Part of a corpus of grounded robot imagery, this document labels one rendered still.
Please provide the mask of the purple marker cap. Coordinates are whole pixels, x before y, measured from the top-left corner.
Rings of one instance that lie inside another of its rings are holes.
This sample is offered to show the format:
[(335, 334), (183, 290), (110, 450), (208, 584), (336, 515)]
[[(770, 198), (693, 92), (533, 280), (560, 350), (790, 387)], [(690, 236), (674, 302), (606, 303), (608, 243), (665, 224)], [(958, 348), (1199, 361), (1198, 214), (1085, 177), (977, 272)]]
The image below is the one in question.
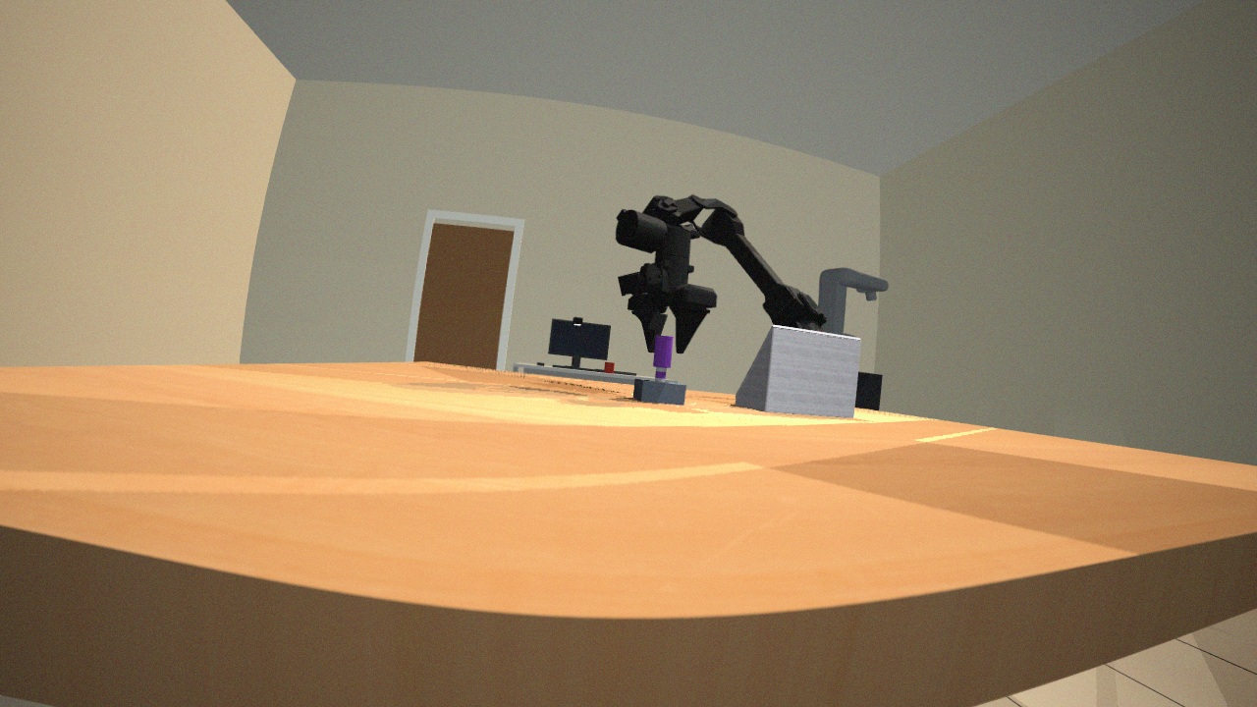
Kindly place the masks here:
[(654, 366), (672, 369), (672, 336), (659, 336), (655, 338)]

